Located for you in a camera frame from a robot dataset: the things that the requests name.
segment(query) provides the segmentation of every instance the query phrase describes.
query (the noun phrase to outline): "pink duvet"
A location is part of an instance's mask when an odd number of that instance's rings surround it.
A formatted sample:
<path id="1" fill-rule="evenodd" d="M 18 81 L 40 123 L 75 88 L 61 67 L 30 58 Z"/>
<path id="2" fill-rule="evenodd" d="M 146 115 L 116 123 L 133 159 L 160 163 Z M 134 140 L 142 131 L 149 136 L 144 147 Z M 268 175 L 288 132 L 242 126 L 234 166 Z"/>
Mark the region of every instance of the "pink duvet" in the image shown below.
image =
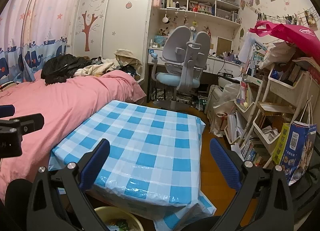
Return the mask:
<path id="1" fill-rule="evenodd" d="M 2 200 L 10 181 L 16 178 L 33 181 L 38 168 L 48 166 L 50 150 L 105 104 L 112 100 L 135 102 L 145 96 L 133 77 L 119 70 L 99 78 L 76 77 L 48 86 L 40 74 L 41 71 L 35 74 L 34 82 L 25 82 L 0 93 L 0 105 L 15 106 L 14 117 L 36 113 L 44 116 L 41 130 L 23 136 L 22 156 L 3 160 Z"/>

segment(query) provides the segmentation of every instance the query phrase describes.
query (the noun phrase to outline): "metal screw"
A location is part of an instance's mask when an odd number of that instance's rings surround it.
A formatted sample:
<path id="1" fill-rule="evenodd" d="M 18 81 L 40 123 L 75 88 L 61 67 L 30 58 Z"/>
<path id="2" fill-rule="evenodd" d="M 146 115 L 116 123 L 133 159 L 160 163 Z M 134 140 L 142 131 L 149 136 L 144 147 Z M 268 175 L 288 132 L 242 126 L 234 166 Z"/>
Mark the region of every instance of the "metal screw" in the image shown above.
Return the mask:
<path id="1" fill-rule="evenodd" d="M 76 166 L 76 163 L 69 163 L 67 167 L 68 169 L 74 169 L 75 166 Z"/>
<path id="2" fill-rule="evenodd" d="M 247 167 L 247 168 L 251 168 L 251 167 L 253 166 L 253 163 L 250 162 L 250 161 L 245 161 L 245 162 L 244 162 L 244 165 L 245 165 L 245 167 Z"/>
<path id="3" fill-rule="evenodd" d="M 38 169 L 38 172 L 40 173 L 43 173 L 45 171 L 45 167 L 44 166 L 41 166 L 39 169 Z"/>
<path id="4" fill-rule="evenodd" d="M 282 171 L 282 167 L 281 167 L 280 165 L 276 165 L 275 168 L 276 168 L 276 170 L 277 170 L 278 172 L 281 172 L 281 171 Z"/>

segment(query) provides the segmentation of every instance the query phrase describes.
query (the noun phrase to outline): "curtain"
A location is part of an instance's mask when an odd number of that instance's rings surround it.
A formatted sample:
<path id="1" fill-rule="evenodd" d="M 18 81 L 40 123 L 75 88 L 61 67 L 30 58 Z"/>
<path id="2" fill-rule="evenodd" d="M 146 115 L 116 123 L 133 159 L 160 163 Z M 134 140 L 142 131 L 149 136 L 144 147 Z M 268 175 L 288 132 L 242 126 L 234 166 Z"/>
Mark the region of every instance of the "curtain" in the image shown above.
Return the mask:
<path id="1" fill-rule="evenodd" d="M 65 54 L 75 0 L 9 0 L 0 14 L 0 84 L 33 81 Z"/>

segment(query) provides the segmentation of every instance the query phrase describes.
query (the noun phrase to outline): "black jacket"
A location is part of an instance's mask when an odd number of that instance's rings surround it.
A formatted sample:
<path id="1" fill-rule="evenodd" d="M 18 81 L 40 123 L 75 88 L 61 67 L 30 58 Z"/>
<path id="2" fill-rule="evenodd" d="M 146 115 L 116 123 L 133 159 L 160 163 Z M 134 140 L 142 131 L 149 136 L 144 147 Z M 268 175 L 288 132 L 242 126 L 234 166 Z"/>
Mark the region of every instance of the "black jacket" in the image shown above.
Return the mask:
<path id="1" fill-rule="evenodd" d="M 57 82 L 66 82 L 68 78 L 72 78 L 77 69 L 91 65 L 92 61 L 83 57 L 75 57 L 71 54 L 60 55 L 51 58 L 44 65 L 41 78 L 46 84 Z"/>

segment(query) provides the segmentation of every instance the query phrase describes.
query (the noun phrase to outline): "wooden floor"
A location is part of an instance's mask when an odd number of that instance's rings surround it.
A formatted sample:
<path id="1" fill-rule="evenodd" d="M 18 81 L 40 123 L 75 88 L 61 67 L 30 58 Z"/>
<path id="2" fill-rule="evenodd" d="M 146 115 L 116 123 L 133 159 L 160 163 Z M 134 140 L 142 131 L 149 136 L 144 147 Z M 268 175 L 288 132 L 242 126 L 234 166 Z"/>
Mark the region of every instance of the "wooden floor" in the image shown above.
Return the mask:
<path id="1" fill-rule="evenodd" d="M 149 107 L 154 107 L 152 103 L 145 104 Z M 194 108 L 189 108 L 184 113 L 189 115 L 194 115 L 199 118 L 206 124 L 204 132 L 202 134 L 202 150 L 201 150 L 201 158 L 200 158 L 200 168 L 201 168 L 201 191 L 207 196 L 207 198 L 212 202 L 212 204 L 217 208 L 215 212 L 215 216 L 220 216 L 227 209 L 230 204 L 232 198 L 235 195 L 235 191 L 228 187 L 222 173 L 220 172 L 217 164 L 210 154 L 209 144 L 212 138 L 215 136 L 210 131 L 210 123 L 208 121 L 207 116 Z M 103 206 L 103 203 L 90 199 L 92 206 L 94 208 Z M 241 226 L 246 225 L 253 214 L 253 211 L 256 207 L 256 200 L 252 200 L 247 213 L 245 214 Z M 140 222 L 143 225 L 145 231 L 154 231 L 154 225 L 151 220 L 144 219 L 142 217 L 137 216 Z"/>

